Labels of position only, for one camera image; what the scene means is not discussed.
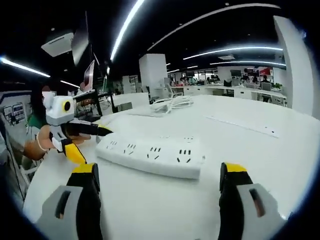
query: white cabinet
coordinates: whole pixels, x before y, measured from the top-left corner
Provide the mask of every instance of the white cabinet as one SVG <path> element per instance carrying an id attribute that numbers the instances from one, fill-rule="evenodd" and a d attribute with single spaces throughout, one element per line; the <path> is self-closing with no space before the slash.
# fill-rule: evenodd
<path id="1" fill-rule="evenodd" d="M 234 88 L 234 97 L 238 99 L 250 99 L 252 100 L 252 93 L 245 88 Z"/>
<path id="2" fill-rule="evenodd" d="M 195 87 L 194 86 L 185 86 L 183 88 L 185 96 L 195 96 Z"/>

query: white robot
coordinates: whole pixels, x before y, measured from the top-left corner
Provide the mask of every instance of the white robot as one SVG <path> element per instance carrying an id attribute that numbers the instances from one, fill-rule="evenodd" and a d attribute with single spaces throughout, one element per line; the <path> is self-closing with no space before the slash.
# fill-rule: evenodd
<path id="1" fill-rule="evenodd" d="M 46 121 L 50 125 L 50 139 L 53 145 L 73 163 L 83 164 L 86 163 L 86 159 L 68 135 L 105 136 L 112 133 L 103 126 L 75 118 L 72 96 L 54 96 L 52 92 L 48 92 L 43 104 L 46 108 Z"/>

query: black ceiling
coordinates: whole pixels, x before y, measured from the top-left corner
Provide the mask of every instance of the black ceiling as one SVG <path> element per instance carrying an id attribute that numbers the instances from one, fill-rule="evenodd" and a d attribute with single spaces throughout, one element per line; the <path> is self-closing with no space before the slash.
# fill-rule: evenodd
<path id="1" fill-rule="evenodd" d="M 256 1 L 229 0 L 230 6 L 255 3 Z M 201 19 L 164 39 L 150 51 L 153 43 L 163 36 L 203 14 L 226 7 L 226 1 L 210 0 L 145 0 L 130 23 L 113 62 L 109 61 L 112 48 L 119 31 L 136 0 L 114 0 L 106 6 L 96 6 L 87 11 L 89 38 L 92 49 L 104 67 L 110 65 L 110 78 L 136 75 L 139 72 L 139 58 L 146 53 L 166 55 L 169 70 L 183 69 L 198 65 L 209 68 L 209 63 L 222 62 L 217 55 L 207 55 L 183 60 L 195 54 L 212 51 L 227 46 L 260 45 L 279 46 L 273 15 L 290 17 L 288 5 L 282 1 L 269 0 L 260 3 L 275 4 L 283 9 L 269 7 L 246 7 L 232 9 Z M 76 68 L 71 53 L 51 57 L 41 49 L 41 45 L 53 32 L 79 27 L 85 11 L 76 7 L 50 6 L 43 4 L 23 6 L 8 10 L 1 17 L 2 36 L 0 54 L 16 63 L 48 73 L 49 81 L 62 78 L 74 84 L 83 80 L 84 69 Z M 273 52 L 233 52 L 236 61 L 258 60 L 283 62 Z M 47 81 L 33 73 L 0 64 L 4 80 Z M 58 84 L 56 87 L 68 87 Z"/>

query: white pillar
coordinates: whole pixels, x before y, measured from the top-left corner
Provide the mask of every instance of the white pillar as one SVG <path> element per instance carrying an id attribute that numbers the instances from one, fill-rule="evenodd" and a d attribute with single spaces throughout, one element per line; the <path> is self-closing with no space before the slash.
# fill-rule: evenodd
<path id="1" fill-rule="evenodd" d="M 165 78 L 168 77 L 166 56 L 164 54 L 146 54 L 139 59 L 139 68 L 142 86 L 149 86 L 151 97 L 157 96 L 155 89 L 163 88 Z"/>
<path id="2" fill-rule="evenodd" d="M 123 86 L 123 93 L 130 94 L 131 93 L 131 83 L 129 76 L 122 76 L 122 86 Z"/>
<path id="3" fill-rule="evenodd" d="M 182 78 L 182 72 L 175 72 L 175 81 L 178 83 Z"/>
<path id="4" fill-rule="evenodd" d="M 288 18 L 281 16 L 273 18 L 286 63 L 287 105 L 300 113 L 312 115 L 314 78 L 306 45 Z"/>

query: office desk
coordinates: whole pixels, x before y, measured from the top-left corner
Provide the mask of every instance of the office desk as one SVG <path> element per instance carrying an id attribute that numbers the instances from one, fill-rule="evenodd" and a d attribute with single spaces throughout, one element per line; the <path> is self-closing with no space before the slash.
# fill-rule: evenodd
<path id="1" fill-rule="evenodd" d="M 106 98 L 107 99 L 104 99 L 103 101 L 101 101 L 103 115 L 109 115 L 113 113 L 112 108 L 109 104 L 109 102 L 111 102 L 111 98 L 110 97 L 106 97 Z M 148 106 L 149 96 L 147 92 L 114 95 L 113 103 L 115 107 L 122 104 L 131 103 L 132 108 L 135 109 L 142 106 Z"/>
<path id="2" fill-rule="evenodd" d="M 287 99 L 285 95 L 276 91 L 266 91 L 255 88 L 248 88 L 244 86 L 223 86 L 223 85 L 201 85 L 201 86 L 173 86 L 171 87 L 173 90 L 183 90 L 184 95 L 196 96 L 196 95 L 212 95 L 213 90 L 232 90 L 234 91 L 235 98 L 244 98 L 256 100 L 256 94 L 264 94 L 272 97 L 277 97 L 281 99 Z"/>
<path id="3" fill-rule="evenodd" d="M 221 162 L 247 168 L 277 200 L 285 217 L 295 209 L 313 179 L 318 162 L 320 122 L 290 108 L 233 97 L 199 95 L 193 106 L 165 117 L 103 116 L 115 132 L 133 136 L 193 136 L 205 155 L 199 180 L 178 179 L 127 168 L 98 158 L 95 137 L 79 145 L 88 163 L 99 167 L 101 228 L 110 239 L 217 239 L 220 229 Z M 278 137 L 213 120 L 269 127 Z M 42 204 L 65 185 L 75 165 L 51 150 L 35 173 L 23 211 L 34 222 Z"/>

